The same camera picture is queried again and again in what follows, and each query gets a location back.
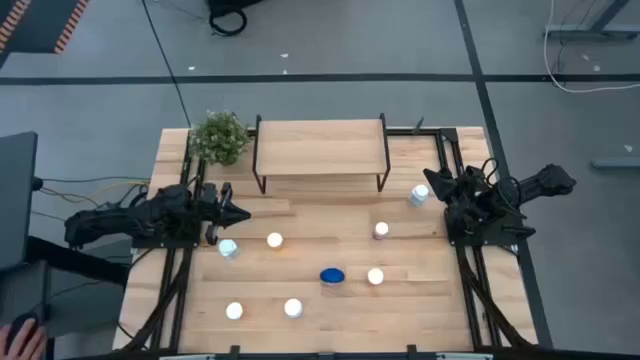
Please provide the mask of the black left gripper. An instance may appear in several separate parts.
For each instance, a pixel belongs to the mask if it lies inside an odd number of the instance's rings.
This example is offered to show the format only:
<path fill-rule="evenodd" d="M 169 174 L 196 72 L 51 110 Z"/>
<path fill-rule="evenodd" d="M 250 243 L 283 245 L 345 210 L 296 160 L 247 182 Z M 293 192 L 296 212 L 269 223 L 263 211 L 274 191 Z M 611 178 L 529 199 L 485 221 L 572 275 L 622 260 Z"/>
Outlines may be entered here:
<path fill-rule="evenodd" d="M 235 205 L 230 199 L 231 183 L 224 182 L 221 190 L 214 183 L 205 183 L 199 199 L 199 211 L 203 221 L 209 225 L 205 230 L 205 240 L 209 245 L 218 242 L 219 228 L 228 228 L 249 219 L 251 213 Z"/>

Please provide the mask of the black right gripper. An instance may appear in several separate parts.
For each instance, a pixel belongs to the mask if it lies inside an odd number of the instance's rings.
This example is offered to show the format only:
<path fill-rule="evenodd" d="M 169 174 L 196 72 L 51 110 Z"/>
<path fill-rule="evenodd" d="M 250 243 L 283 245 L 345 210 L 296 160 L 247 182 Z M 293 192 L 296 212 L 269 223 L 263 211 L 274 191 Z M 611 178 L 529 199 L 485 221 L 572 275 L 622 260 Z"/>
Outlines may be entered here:
<path fill-rule="evenodd" d="M 448 169 L 433 171 L 428 168 L 423 174 L 436 197 L 451 205 L 476 205 L 483 194 L 483 170 L 478 167 L 466 167 L 457 177 L 452 177 Z"/>

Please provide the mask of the potted green plant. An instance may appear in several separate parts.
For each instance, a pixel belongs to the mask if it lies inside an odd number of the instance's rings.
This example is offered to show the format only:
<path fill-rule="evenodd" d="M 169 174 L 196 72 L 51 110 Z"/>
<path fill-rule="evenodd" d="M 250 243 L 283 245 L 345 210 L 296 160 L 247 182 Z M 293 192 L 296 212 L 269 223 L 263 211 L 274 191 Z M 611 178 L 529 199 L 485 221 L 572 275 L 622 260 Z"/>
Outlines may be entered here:
<path fill-rule="evenodd" d="M 245 151 L 248 127 L 234 112 L 208 110 L 205 120 L 191 130 L 189 149 L 209 164 L 233 165 Z"/>

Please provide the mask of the grey floor foot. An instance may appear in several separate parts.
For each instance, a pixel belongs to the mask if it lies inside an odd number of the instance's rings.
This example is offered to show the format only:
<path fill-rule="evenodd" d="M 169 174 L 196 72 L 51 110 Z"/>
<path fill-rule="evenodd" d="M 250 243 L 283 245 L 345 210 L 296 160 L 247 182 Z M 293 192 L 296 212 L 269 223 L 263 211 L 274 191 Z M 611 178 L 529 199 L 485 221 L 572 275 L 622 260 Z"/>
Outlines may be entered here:
<path fill-rule="evenodd" d="M 595 169 L 640 169 L 640 157 L 602 157 L 591 161 Z"/>

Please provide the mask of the grey monitor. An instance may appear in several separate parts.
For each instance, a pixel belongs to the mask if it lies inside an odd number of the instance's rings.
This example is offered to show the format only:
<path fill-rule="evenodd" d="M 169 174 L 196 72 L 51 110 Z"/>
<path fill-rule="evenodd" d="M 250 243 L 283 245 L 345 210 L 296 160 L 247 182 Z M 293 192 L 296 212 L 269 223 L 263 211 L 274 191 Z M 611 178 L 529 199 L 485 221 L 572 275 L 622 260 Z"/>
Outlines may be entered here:
<path fill-rule="evenodd" d="M 38 135 L 0 137 L 0 271 L 25 261 Z"/>

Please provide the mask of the dark grey office desk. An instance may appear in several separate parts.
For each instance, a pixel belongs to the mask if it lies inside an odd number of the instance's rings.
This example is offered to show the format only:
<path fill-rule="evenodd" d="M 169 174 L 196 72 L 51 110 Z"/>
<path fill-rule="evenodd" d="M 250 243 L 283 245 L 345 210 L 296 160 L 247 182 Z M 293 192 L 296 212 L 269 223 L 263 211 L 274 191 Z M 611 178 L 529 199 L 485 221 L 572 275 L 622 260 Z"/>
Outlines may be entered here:
<path fill-rule="evenodd" d="M 114 332 L 131 260 L 126 238 L 72 250 L 0 235 L 0 326 L 27 314 L 53 338 Z"/>

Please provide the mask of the black computer mouse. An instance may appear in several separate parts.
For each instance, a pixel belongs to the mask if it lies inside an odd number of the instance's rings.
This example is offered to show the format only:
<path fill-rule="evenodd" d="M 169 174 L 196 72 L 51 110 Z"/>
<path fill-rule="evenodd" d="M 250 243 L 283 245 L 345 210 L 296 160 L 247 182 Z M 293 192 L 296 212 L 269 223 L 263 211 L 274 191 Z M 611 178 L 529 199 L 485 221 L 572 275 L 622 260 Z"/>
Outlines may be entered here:
<path fill-rule="evenodd" d="M 10 325 L 7 340 L 6 340 L 6 345 L 5 345 L 5 351 L 8 351 L 8 349 L 14 343 L 18 333 L 24 327 L 25 323 L 28 321 L 31 321 L 31 326 L 29 327 L 29 331 L 27 332 L 24 342 L 27 343 L 29 340 L 33 338 L 35 332 L 37 331 L 40 325 L 39 318 L 33 312 L 21 314 L 18 317 L 16 317 Z"/>

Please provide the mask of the person's hand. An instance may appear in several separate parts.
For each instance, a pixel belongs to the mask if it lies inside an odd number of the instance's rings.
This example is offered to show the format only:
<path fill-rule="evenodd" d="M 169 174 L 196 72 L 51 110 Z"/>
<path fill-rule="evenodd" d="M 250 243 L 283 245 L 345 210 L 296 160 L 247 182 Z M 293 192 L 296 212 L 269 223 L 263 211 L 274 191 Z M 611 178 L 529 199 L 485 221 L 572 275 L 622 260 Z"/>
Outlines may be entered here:
<path fill-rule="evenodd" d="M 25 323 L 14 343 L 5 351 L 6 340 L 10 325 L 0 327 L 0 360 L 40 360 L 46 352 L 48 337 L 46 328 L 39 326 L 33 338 L 27 343 L 24 339 L 31 326 L 31 321 Z"/>

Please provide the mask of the black mat orange striped edges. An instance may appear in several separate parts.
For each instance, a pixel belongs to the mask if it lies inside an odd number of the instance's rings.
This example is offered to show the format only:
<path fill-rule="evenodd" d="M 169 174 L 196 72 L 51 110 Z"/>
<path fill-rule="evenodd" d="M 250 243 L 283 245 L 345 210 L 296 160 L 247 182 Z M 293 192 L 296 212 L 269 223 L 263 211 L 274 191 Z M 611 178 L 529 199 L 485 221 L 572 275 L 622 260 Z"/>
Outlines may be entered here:
<path fill-rule="evenodd" d="M 90 0 L 0 0 L 0 53 L 62 53 Z"/>

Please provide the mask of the black metal table frame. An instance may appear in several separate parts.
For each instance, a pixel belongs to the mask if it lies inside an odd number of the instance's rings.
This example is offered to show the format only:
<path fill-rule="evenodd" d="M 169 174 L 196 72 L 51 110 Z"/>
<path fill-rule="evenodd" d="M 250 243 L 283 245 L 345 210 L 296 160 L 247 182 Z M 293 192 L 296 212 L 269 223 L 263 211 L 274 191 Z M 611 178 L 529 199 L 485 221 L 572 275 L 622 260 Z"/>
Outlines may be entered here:
<path fill-rule="evenodd" d="M 223 258 L 208 245 L 195 249 L 185 296 L 171 303 L 160 326 L 162 345 L 216 358 L 431 359 L 473 347 L 458 261 L 449 244 L 442 204 L 414 207 L 411 188 L 424 168 L 439 166 L 456 136 L 462 159 L 474 166 L 489 155 L 479 127 L 396 128 L 388 136 L 391 173 L 382 191 L 373 178 L 277 178 L 261 193 L 245 154 L 234 166 L 209 168 L 207 180 L 228 181 L 248 221 L 223 231 L 237 256 Z M 389 225 L 373 238 L 378 222 Z M 283 245 L 266 238 L 280 233 Z M 319 274 L 339 268 L 345 281 L 326 285 Z M 381 268 L 384 282 L 367 280 Z M 284 304 L 303 303 L 289 318 Z M 244 313 L 230 320 L 225 309 L 240 302 Z"/>

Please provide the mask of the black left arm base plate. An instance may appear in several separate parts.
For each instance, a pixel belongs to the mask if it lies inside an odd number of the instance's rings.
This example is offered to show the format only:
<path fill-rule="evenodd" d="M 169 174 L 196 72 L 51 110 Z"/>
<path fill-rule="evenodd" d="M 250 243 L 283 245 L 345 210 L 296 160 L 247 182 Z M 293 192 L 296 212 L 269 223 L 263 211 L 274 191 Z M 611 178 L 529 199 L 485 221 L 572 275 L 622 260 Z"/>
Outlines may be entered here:
<path fill-rule="evenodd" d="M 133 238 L 131 246 L 136 249 L 185 249 L 200 245 L 198 236 L 190 238 L 172 238 L 170 236 L 154 236 L 148 238 Z"/>

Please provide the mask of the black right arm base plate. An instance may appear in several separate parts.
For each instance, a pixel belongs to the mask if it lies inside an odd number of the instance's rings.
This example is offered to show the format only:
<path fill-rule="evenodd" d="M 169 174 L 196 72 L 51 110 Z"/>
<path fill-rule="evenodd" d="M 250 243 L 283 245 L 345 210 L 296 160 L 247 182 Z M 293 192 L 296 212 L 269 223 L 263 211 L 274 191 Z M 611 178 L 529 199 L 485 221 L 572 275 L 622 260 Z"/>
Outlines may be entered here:
<path fill-rule="evenodd" d="M 519 216 L 510 213 L 490 218 L 474 229 L 465 228 L 449 210 L 444 212 L 444 219 L 453 245 L 517 245 L 536 233 L 534 228 L 523 225 Z"/>

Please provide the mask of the wooden shelf black metal frame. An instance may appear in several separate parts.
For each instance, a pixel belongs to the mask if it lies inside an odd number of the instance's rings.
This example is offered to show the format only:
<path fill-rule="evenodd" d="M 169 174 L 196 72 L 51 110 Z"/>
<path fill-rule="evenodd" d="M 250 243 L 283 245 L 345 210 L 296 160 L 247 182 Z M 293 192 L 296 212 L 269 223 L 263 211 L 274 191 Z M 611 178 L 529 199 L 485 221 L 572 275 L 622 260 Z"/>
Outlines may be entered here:
<path fill-rule="evenodd" d="M 261 193 L 281 176 L 374 175 L 382 191 L 391 171 L 386 117 L 265 120 L 256 116 L 252 173 Z"/>

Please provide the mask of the grey desk leg frame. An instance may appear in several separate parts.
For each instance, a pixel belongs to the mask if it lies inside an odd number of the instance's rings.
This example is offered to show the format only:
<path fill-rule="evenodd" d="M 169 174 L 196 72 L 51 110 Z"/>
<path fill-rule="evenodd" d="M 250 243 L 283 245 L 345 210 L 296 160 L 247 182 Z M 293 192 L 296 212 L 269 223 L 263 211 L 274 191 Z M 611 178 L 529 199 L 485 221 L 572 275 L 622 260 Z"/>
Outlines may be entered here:
<path fill-rule="evenodd" d="M 611 22 L 626 8 L 632 0 L 608 0 L 606 5 L 593 21 L 585 24 L 567 24 L 563 20 L 560 24 L 553 24 L 555 0 L 551 0 L 550 14 L 547 24 L 542 31 L 544 38 L 570 39 L 595 38 L 604 40 L 635 40 L 640 37 L 640 25 L 611 25 Z"/>

